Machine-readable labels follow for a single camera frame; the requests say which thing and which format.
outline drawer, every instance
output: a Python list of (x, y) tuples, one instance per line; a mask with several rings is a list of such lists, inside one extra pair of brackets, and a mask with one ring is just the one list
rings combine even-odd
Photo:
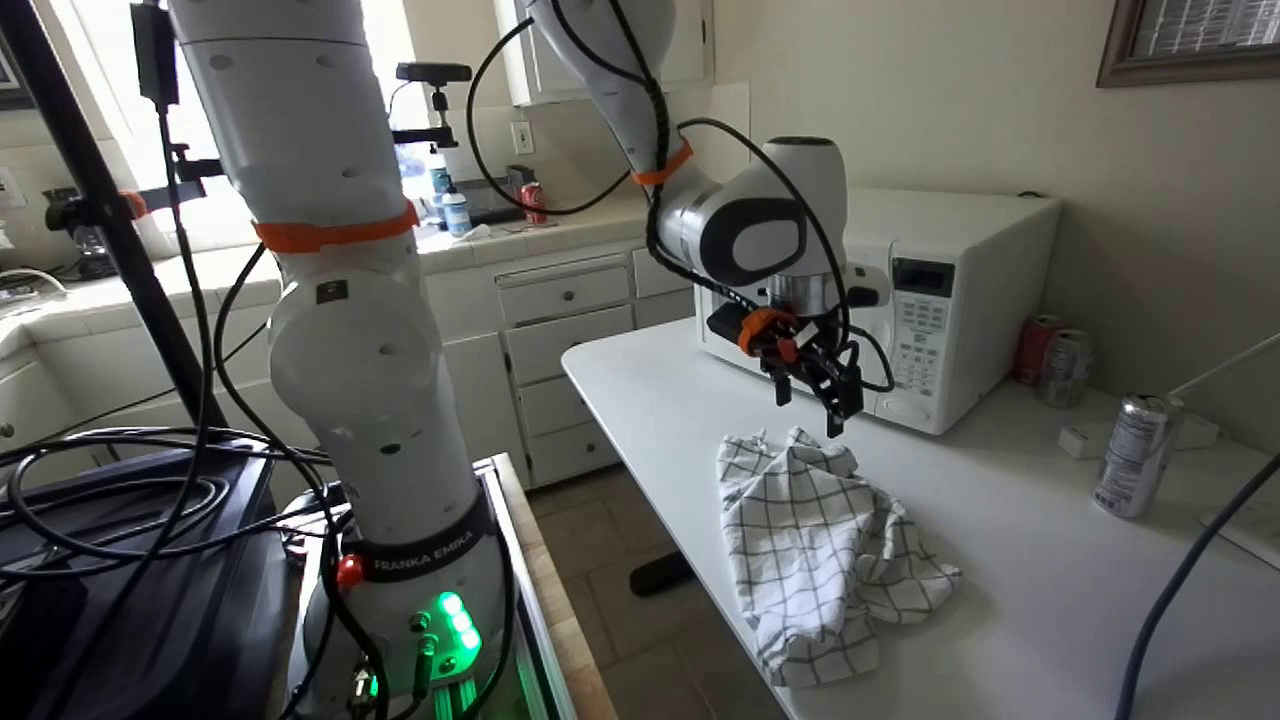
[(618, 464), (618, 446), (602, 424), (575, 424), (527, 443), (531, 482), (556, 482)]
[(508, 358), (513, 358), (513, 382), (536, 382), (565, 375), (559, 354), (573, 343), (618, 337), (632, 328), (632, 304), (583, 313), (553, 325), (523, 325), (503, 328)]
[(635, 294), (635, 328), (691, 315), (691, 290)]
[(517, 401), (522, 401), (523, 437), (548, 437), (548, 432), (594, 419), (590, 405), (575, 395), (568, 381), (517, 388)]
[(632, 299), (628, 263), (513, 270), (497, 280), (503, 325), (531, 325)]
[(635, 294), (688, 290), (688, 280), (667, 270), (649, 248), (632, 252)]

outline dish towel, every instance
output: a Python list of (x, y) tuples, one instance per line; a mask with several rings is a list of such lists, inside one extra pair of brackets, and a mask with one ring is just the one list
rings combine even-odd
[(882, 623), (923, 623), (960, 584), (909, 512), (858, 481), (849, 446), (810, 432), (719, 443), (724, 539), (756, 660), (773, 682), (815, 688), (882, 665)]

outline floor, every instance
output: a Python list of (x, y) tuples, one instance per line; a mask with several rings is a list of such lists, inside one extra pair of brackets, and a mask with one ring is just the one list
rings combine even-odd
[(531, 512), (621, 720), (786, 717), (697, 579), (649, 599), (628, 593), (628, 571), (673, 539), (624, 467), (536, 493)]

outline green light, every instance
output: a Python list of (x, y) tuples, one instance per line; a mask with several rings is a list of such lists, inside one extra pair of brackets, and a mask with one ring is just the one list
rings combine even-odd
[(425, 660), (437, 682), (460, 678), (479, 660), (479, 631), (470, 611), (470, 605), (457, 593), (441, 593), (432, 605), (420, 606), (420, 631), (425, 631)]

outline checkered cloth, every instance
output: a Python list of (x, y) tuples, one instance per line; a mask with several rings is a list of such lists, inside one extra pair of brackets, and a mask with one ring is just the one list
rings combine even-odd
[(719, 443), (736, 595), (773, 682), (815, 688), (882, 665), (882, 623), (923, 623), (960, 584), (909, 512), (810, 432)]

